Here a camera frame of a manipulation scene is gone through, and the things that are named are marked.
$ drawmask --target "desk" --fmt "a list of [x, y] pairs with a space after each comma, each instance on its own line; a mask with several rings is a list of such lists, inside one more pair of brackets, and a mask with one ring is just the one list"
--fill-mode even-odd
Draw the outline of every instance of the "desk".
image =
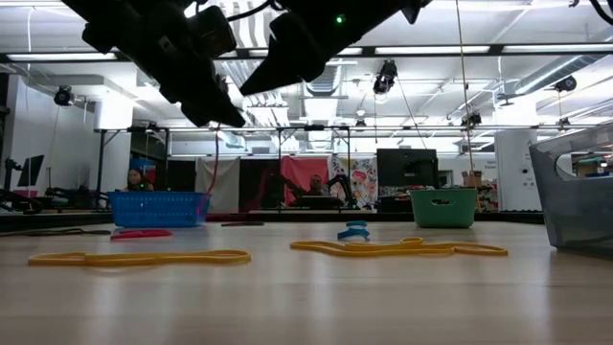
[[[3, 345], [611, 344], [613, 263], [556, 252], [540, 225], [421, 230], [370, 223], [377, 242], [484, 242], [509, 257], [345, 259], [292, 251], [343, 224], [187, 230], [174, 240], [0, 240]], [[113, 229], [92, 225], [90, 229]], [[38, 253], [244, 249], [236, 266], [27, 267]]]

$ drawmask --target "monitor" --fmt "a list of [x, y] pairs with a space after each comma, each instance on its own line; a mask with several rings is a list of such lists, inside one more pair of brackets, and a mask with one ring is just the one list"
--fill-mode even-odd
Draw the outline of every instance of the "monitor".
[[17, 182], [17, 187], [30, 187], [36, 185], [44, 158], [45, 156], [42, 154], [32, 158], [26, 158], [26, 163], [24, 163], [23, 169], [21, 170], [21, 176], [19, 176], [19, 182]]
[[435, 149], [378, 149], [378, 185], [439, 188], [439, 160]]

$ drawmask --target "cardboard box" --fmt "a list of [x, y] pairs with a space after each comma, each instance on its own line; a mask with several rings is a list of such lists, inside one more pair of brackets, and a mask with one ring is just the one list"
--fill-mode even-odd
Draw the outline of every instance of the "cardboard box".
[[470, 172], [462, 172], [462, 179], [464, 180], [465, 187], [481, 187], [482, 181], [481, 176], [483, 175], [480, 171], [474, 171], [474, 176], [470, 174]]

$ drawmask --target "yellow rubber band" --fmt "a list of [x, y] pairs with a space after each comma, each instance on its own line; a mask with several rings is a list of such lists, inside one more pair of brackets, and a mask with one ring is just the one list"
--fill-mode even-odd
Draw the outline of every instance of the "yellow rubber band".
[[480, 243], [423, 243], [421, 238], [406, 238], [398, 244], [346, 243], [328, 241], [296, 241], [292, 249], [310, 250], [342, 257], [368, 258], [390, 255], [468, 255], [507, 256], [505, 248]]
[[242, 250], [212, 250], [193, 253], [88, 254], [82, 252], [40, 254], [28, 260], [29, 265], [72, 265], [121, 267], [166, 264], [238, 264], [251, 261]]

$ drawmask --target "ceiling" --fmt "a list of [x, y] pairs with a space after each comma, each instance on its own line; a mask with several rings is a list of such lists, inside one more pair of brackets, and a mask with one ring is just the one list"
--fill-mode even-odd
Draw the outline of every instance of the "ceiling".
[[[253, 3], [246, 0], [210, 0], [209, 3], [220, 5], [226, 15], [253, 7]], [[582, 1], [573, 9], [568, 8], [568, 0], [461, 0], [460, 3], [464, 44], [585, 42], [607, 29], [607, 24], [596, 15], [588, 1]], [[249, 19], [234, 22], [238, 45], [244, 48], [265, 47], [268, 23], [276, 15], [266, 10]], [[420, 13], [415, 25], [409, 25], [397, 13], [364, 35], [355, 46], [459, 44], [456, 15], [455, 1], [435, 0]], [[0, 52], [89, 50], [80, 39], [82, 28], [83, 21], [68, 9], [0, 7]], [[501, 92], [496, 83], [501, 79], [521, 80], [557, 58], [466, 57], [463, 72], [463, 62], [458, 57], [400, 57], [396, 58], [397, 79], [400, 82], [384, 101], [379, 102], [373, 95], [372, 84], [384, 59], [346, 58], [338, 72], [340, 86], [335, 99], [304, 100], [305, 96], [310, 96], [305, 87], [291, 85], [270, 93], [268, 98], [260, 98], [260, 101], [274, 100], [275, 105], [286, 105], [286, 120], [290, 123], [323, 119], [330, 125], [354, 124], [356, 111], [363, 110], [369, 126], [412, 125], [410, 114], [421, 125], [447, 125], [450, 122], [458, 125], [463, 112], [456, 110], [462, 109], [465, 103], [465, 74], [468, 85], [466, 96], [469, 99], [495, 86], [491, 88], [493, 92], [486, 92], [487, 97], [482, 96], [480, 102], [475, 104], [482, 113], [484, 123], [493, 123], [495, 107], [491, 95]], [[252, 71], [257, 63], [253, 60], [216, 62], [217, 70], [228, 76], [230, 95], [235, 105], [249, 105], [249, 100], [246, 101], [239, 94], [238, 86], [246, 77], [245, 72]], [[237, 66], [242, 68], [239, 70], [241, 75], [236, 75]], [[105, 76], [135, 95], [135, 119], [181, 127], [189, 124], [179, 109], [166, 102], [154, 87], [135, 86], [134, 66], [131, 63], [41, 63], [33, 65], [33, 68], [36, 73], [42, 72], [47, 76]], [[587, 112], [578, 119], [578, 123], [609, 120], [609, 116], [613, 116], [610, 107], [601, 107], [594, 113], [590, 113], [589, 108], [611, 100], [607, 90], [613, 85], [608, 80], [613, 76], [613, 59], [605, 57], [573, 76], [579, 84], [574, 92], [562, 93], [559, 101], [556, 92], [536, 91], [526, 97], [536, 103], [536, 113], [517, 116], [531, 124], [554, 124], [561, 109], [561, 114], [580, 115]], [[253, 105], [258, 100], [250, 101]], [[258, 122], [259, 117], [254, 115], [254, 120]], [[285, 120], [279, 120], [278, 125], [283, 125], [282, 122]], [[300, 140], [309, 139], [313, 140], [309, 136], [300, 137]]]

